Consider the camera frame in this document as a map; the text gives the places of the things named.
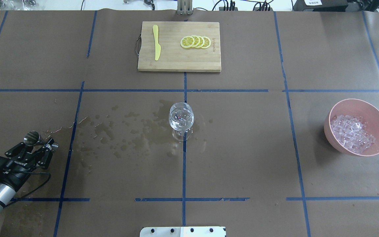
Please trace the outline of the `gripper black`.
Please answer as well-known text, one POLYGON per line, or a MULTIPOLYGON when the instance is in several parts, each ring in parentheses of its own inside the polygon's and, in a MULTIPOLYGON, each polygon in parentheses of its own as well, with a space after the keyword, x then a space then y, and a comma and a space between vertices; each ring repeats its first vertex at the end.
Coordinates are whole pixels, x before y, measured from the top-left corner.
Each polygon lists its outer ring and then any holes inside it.
MULTIPOLYGON (((33 146, 28 146, 25 142, 20 142, 5 152, 6 157, 22 157, 23 153, 31 152, 33 146)), ((34 171, 37 166, 46 170, 49 168, 53 154, 56 152, 56 142, 50 138, 36 154, 36 160, 27 158, 17 161, 16 158, 9 159, 3 168, 0 168, 0 183, 11 187, 16 192, 25 184, 30 177, 26 172, 34 171)))

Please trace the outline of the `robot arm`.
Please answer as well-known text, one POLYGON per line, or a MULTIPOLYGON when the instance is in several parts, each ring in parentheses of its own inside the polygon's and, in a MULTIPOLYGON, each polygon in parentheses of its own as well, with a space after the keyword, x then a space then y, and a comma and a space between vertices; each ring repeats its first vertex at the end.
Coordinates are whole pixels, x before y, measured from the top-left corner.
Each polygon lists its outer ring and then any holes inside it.
POLYGON ((33 174, 36 168, 46 170, 59 145, 50 139, 28 144, 20 142, 0 156, 0 213, 14 204, 12 198, 33 174))

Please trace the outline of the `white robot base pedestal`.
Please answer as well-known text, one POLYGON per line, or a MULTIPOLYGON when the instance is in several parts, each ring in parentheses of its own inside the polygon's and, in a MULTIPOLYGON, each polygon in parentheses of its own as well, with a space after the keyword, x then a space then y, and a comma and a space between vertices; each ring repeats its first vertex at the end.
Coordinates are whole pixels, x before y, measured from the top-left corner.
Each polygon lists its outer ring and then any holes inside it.
POLYGON ((226 237, 223 226, 167 226, 144 227, 140 237, 226 237))

